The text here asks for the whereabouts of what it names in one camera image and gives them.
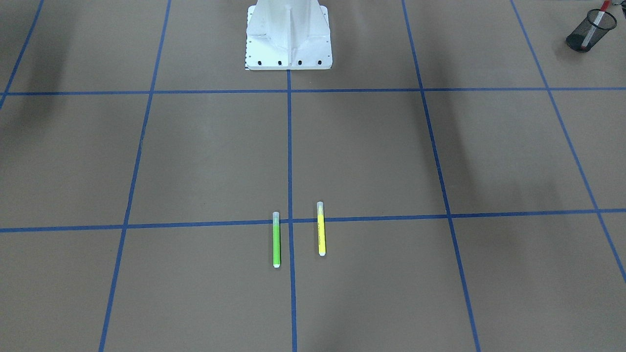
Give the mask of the red and white marker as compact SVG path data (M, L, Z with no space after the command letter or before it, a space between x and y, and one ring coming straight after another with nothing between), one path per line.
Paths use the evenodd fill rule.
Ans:
M590 29L586 33L586 36L583 39L583 42L581 43L581 50L586 51L589 48L589 43L592 40L593 34L599 28L599 24L601 24L602 18L604 17L604 14L606 13L606 10L608 9L608 7L611 4L612 4L612 2L610 0L604 0L604 2L602 3L602 6L598 10L595 18L593 19L593 21L590 21L592 26L590 27Z

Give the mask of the yellow highlighter marker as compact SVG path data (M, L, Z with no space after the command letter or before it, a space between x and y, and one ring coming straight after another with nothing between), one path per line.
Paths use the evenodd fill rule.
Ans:
M321 257L326 256L326 221L324 212L324 203L322 201L316 203L317 212L317 238L318 238L318 252Z

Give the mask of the green highlighter marker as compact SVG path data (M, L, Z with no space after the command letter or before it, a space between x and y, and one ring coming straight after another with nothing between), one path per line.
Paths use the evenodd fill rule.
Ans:
M280 213L272 213L272 265L275 269L281 266Z

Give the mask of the black mesh pen cup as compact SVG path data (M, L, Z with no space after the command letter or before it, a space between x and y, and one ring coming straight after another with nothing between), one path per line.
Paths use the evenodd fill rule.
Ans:
M566 36L565 43L577 53L588 53L606 33L617 26L617 19L612 13L602 9L587 12L581 23Z

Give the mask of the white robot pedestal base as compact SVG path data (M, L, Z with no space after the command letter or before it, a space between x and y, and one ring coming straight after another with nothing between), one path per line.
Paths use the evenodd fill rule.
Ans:
M246 20L245 69L333 67L329 11L317 0L258 0Z

